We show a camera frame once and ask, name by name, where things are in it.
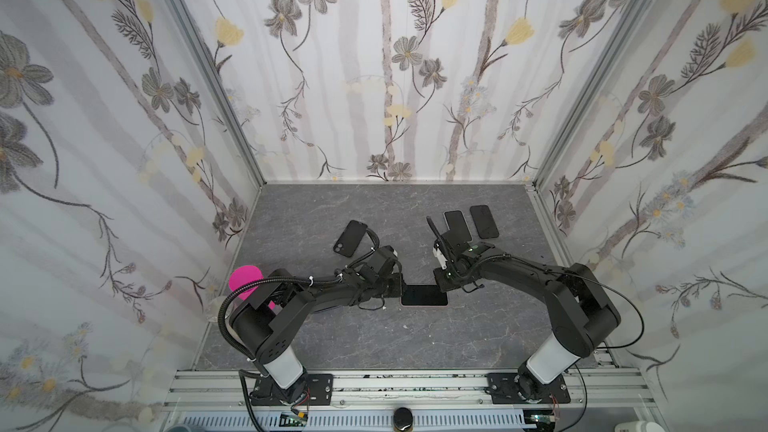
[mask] phone screen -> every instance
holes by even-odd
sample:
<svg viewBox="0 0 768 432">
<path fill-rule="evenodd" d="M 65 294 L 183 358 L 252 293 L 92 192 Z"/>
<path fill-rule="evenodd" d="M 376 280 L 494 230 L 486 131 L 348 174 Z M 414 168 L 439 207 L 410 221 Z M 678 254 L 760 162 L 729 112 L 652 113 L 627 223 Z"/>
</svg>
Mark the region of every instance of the phone screen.
<svg viewBox="0 0 768 432">
<path fill-rule="evenodd" d="M 462 211 L 449 210 L 444 216 L 446 216 L 446 225 L 458 235 L 459 240 L 462 242 L 472 241 L 472 234 L 469 233 L 469 227 L 467 227 L 467 221 L 464 220 Z"/>
<path fill-rule="evenodd" d="M 445 307 L 448 305 L 448 294 L 440 292 L 436 284 L 404 284 L 400 304 L 403 306 Z"/>
</svg>

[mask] black knob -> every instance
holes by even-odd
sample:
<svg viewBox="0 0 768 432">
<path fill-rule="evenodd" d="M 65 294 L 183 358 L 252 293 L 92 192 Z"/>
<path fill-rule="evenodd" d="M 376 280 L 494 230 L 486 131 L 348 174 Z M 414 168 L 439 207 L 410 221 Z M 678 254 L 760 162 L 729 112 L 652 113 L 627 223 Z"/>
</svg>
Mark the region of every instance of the black knob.
<svg viewBox="0 0 768 432">
<path fill-rule="evenodd" d="M 395 410 L 392 422 L 395 425 L 395 430 L 400 430 L 400 432 L 413 430 L 413 414 L 410 409 L 400 407 L 398 410 Z"/>
</svg>

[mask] ventilation grille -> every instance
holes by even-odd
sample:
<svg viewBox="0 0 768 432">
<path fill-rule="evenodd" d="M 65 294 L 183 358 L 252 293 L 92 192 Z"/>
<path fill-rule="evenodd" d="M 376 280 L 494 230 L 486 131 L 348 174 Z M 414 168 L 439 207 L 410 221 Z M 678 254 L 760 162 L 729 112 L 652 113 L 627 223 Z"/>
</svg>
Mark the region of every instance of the ventilation grille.
<svg viewBox="0 0 768 432">
<path fill-rule="evenodd" d="M 281 412 L 256 412 L 259 425 L 265 430 L 360 430 L 390 432 L 391 410 L 313 410 L 306 427 L 280 427 Z M 437 430 L 509 430 L 535 429 L 525 424 L 523 412 L 503 410 L 414 410 L 414 432 Z M 246 412 L 188 412 L 182 424 L 197 425 L 206 432 L 251 432 L 254 427 Z"/>
</svg>

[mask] phone case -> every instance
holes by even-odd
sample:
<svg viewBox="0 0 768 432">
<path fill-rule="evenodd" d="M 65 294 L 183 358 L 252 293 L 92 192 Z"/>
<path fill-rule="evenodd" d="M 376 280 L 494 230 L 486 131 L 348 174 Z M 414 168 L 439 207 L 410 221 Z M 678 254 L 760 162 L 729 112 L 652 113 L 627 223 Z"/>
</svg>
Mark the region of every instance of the phone case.
<svg viewBox="0 0 768 432">
<path fill-rule="evenodd" d="M 472 206 L 469 208 L 469 214 L 475 223 L 480 238 L 498 237 L 498 227 L 493 219 L 491 209 L 488 206 Z"/>
</svg>

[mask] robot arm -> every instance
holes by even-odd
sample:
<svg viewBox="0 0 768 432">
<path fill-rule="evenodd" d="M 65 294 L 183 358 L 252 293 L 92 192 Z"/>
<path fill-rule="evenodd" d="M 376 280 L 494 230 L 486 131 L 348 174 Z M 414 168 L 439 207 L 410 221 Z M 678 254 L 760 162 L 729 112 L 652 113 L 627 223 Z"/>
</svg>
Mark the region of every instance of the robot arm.
<svg viewBox="0 0 768 432">
<path fill-rule="evenodd" d="M 526 292 L 547 306 L 552 334 L 518 368 L 520 398 L 538 402 L 548 397 L 552 392 L 548 386 L 577 360 L 591 355 L 619 325 L 618 310 L 586 266 L 530 262 L 493 244 L 461 242 L 450 230 L 440 235 L 430 218 L 427 222 L 437 236 L 434 254 L 441 267 L 434 273 L 441 290 L 485 278 Z"/>
<path fill-rule="evenodd" d="M 399 297 L 400 268 L 397 254 L 390 246 L 374 248 L 338 271 L 335 278 L 318 280 L 322 285 L 294 278 L 279 268 L 234 310 L 229 325 L 249 352 L 249 360 L 262 375 L 271 376 L 277 386 L 273 388 L 276 398 L 290 404 L 301 399 L 306 389 L 306 370 L 290 346 L 306 318 L 312 312 L 354 306 L 371 298 Z M 280 306 L 278 312 L 269 306 L 270 302 Z"/>
</svg>

